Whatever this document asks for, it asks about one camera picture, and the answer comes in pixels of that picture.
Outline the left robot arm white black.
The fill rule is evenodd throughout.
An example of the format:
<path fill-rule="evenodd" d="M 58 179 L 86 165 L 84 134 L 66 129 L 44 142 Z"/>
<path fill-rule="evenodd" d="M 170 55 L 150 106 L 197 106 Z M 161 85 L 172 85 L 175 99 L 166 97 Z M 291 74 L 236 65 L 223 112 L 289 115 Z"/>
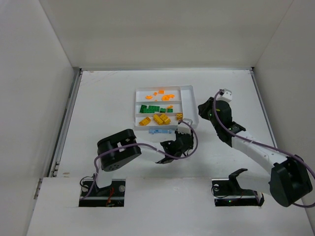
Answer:
<path fill-rule="evenodd" d="M 192 156 L 198 146 L 194 130 L 175 131 L 175 140 L 152 143 L 137 138 L 132 129 L 108 136 L 97 143 L 93 188 L 100 194 L 112 184 L 113 172 L 139 156 L 156 164 L 169 164 Z"/>

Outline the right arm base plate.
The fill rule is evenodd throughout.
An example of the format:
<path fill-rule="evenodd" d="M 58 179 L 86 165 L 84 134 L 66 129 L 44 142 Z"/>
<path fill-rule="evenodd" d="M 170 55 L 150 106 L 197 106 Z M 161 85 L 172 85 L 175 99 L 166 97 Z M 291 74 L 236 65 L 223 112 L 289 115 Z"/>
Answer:
<path fill-rule="evenodd" d="M 265 202 L 262 193 L 241 189 L 228 178 L 212 179 L 211 192 L 216 207 L 261 207 Z"/>

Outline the white divided plastic tray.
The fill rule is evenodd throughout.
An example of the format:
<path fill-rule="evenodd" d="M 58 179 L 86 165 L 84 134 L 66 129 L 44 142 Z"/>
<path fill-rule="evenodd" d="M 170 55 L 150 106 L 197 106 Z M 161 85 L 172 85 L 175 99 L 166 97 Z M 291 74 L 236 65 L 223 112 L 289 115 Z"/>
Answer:
<path fill-rule="evenodd" d="M 170 122 L 159 125 L 153 116 L 166 114 Z M 176 129 L 179 115 L 185 121 L 191 121 L 191 126 L 199 125 L 196 100 L 193 86 L 168 86 L 138 88 L 135 92 L 134 127 L 139 130 Z"/>

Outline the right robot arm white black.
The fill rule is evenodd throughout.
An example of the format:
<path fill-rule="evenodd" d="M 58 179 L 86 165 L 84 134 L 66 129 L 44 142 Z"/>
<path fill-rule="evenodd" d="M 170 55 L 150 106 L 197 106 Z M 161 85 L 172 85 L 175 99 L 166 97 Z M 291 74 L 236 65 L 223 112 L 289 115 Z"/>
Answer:
<path fill-rule="evenodd" d="M 234 187 L 268 194 L 283 207 L 294 205 L 312 192 L 309 177 L 312 172 L 303 159 L 254 141 L 244 127 L 232 120 L 228 102 L 210 97 L 198 105 L 198 114 L 211 122 L 223 143 L 242 152 L 266 171 L 264 175 L 256 175 L 246 168 L 238 169 L 229 175 Z"/>

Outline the green L-shaped lego brick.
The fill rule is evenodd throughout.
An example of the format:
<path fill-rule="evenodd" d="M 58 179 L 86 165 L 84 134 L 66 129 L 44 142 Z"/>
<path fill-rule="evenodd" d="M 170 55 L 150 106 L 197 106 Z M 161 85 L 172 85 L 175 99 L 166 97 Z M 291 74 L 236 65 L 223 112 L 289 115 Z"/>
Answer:
<path fill-rule="evenodd" d="M 160 106 L 148 106 L 147 108 L 144 109 L 144 113 L 159 113 L 160 111 Z"/>

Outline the yellow 2x3 lego brick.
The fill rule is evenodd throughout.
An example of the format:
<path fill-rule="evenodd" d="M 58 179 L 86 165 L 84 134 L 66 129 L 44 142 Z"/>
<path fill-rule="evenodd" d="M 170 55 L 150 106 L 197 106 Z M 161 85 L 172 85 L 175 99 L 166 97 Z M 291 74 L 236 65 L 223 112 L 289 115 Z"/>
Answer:
<path fill-rule="evenodd" d="M 154 114 L 153 120 L 158 125 L 169 125 L 171 123 L 171 119 L 166 114 L 162 114 L 160 116 L 158 116 L 157 114 Z"/>

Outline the light blue lego row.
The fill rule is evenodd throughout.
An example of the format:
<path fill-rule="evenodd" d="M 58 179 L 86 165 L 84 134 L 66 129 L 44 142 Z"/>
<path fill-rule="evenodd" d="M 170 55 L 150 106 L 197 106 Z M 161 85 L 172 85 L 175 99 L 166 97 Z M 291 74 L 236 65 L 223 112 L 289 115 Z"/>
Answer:
<path fill-rule="evenodd" d="M 149 134 L 172 134 L 172 129 L 150 129 Z"/>

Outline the small orange curved lego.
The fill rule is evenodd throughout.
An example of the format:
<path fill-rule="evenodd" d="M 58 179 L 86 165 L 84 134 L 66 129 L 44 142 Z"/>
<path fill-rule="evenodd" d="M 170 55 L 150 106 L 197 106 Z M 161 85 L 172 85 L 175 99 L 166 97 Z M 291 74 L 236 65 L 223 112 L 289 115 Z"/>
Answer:
<path fill-rule="evenodd" d="M 147 95 L 145 98 L 146 98 L 147 100 L 151 100 L 151 99 L 153 99 L 153 96 Z"/>

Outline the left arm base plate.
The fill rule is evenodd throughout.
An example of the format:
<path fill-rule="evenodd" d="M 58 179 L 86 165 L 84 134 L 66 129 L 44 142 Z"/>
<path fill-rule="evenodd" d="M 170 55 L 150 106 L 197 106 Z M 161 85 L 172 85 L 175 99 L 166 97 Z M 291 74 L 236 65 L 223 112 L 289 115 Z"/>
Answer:
<path fill-rule="evenodd" d="M 125 204 L 125 179 L 114 179 L 110 186 L 98 188 L 92 186 L 92 179 L 81 181 L 79 207 L 124 207 Z"/>

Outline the large yellow arch lego brick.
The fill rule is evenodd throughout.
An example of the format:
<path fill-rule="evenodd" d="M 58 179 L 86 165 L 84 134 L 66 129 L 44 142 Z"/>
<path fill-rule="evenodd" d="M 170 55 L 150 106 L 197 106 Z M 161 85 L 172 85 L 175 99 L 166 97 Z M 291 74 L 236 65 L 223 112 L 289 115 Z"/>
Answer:
<path fill-rule="evenodd" d="M 146 125 L 148 125 L 150 122 L 151 122 L 151 119 L 150 119 L 149 117 L 145 117 L 144 119 L 142 119 L 142 120 L 139 122 L 139 125 L 140 125 L 140 126 L 146 126 Z"/>

